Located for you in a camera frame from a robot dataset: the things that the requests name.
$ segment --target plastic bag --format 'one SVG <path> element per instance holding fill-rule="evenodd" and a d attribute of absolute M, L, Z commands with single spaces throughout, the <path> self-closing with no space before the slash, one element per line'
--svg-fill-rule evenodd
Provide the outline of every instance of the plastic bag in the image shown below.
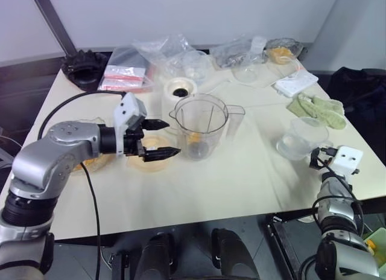
<path fill-rule="evenodd" d="M 107 62 L 103 76 L 142 81 L 148 65 L 145 58 L 133 46 L 115 48 Z"/>
<path fill-rule="evenodd" d="M 182 34 L 172 34 L 149 42 L 135 42 L 133 46 L 150 63 L 174 77 L 182 75 L 184 54 L 194 50 Z"/>
<path fill-rule="evenodd" d="M 133 46 L 114 49 L 98 90 L 146 92 L 153 82 L 149 79 L 149 62 Z"/>
<path fill-rule="evenodd" d="M 303 48 L 303 44 L 285 37 L 283 39 L 269 40 L 265 52 L 271 61 L 284 65 L 291 61 L 289 59 L 297 58 Z"/>
<path fill-rule="evenodd" d="M 141 93 L 152 91 L 153 86 L 154 83 L 148 77 L 144 77 L 143 81 L 103 78 L 98 90 Z"/>
<path fill-rule="evenodd" d="M 247 66 L 252 63 L 263 63 L 263 53 L 267 40 L 263 37 L 241 37 L 209 50 L 220 68 Z"/>

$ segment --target plastic wrap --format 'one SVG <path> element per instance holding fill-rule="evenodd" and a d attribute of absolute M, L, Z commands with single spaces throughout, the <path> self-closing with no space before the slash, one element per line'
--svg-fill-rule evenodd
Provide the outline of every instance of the plastic wrap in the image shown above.
<path fill-rule="evenodd" d="M 183 75 L 183 56 L 194 51 L 182 34 L 172 34 L 149 42 L 135 42 L 133 46 L 150 63 L 163 68 L 173 77 Z"/>
<path fill-rule="evenodd" d="M 235 68 L 252 63 L 263 63 L 263 48 L 267 40 L 263 37 L 241 37 L 220 46 L 211 48 L 210 54 L 220 68 Z"/>

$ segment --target jug handle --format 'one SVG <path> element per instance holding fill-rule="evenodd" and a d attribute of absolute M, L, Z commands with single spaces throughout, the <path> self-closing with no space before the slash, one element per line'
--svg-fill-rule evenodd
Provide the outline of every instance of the jug handle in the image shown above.
<path fill-rule="evenodd" d="M 175 110 L 170 111 L 170 112 L 169 112 L 169 116 L 170 116 L 171 118 L 173 118 L 174 120 L 177 120 Z"/>
<path fill-rule="evenodd" d="M 245 115 L 245 109 L 239 105 L 227 105 L 229 125 L 227 139 L 233 139 Z"/>

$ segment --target white wall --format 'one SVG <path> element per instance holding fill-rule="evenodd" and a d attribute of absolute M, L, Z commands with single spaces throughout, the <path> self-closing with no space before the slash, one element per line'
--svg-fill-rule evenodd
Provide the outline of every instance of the white wall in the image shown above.
<path fill-rule="evenodd" d="M 0 0 L 0 66 L 62 55 L 33 0 Z"/>
<path fill-rule="evenodd" d="M 303 64 L 323 71 L 386 68 L 386 0 L 337 0 Z"/>
<path fill-rule="evenodd" d="M 219 44 L 243 33 L 313 42 L 335 0 L 51 0 L 77 48 L 183 33 Z M 60 52 L 32 0 L 0 0 L 0 65 Z"/>

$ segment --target plastic cup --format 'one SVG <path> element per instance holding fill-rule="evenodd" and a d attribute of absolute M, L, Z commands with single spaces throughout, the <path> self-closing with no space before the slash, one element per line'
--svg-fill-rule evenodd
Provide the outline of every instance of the plastic cup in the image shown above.
<path fill-rule="evenodd" d="M 329 132 L 319 120 L 300 117 L 277 142 L 276 149 L 291 161 L 300 161 L 328 140 Z"/>
<path fill-rule="evenodd" d="M 210 61 L 207 54 L 202 51 L 187 52 L 182 58 L 182 68 L 185 77 L 192 79 L 196 84 L 205 81 L 209 72 Z"/>

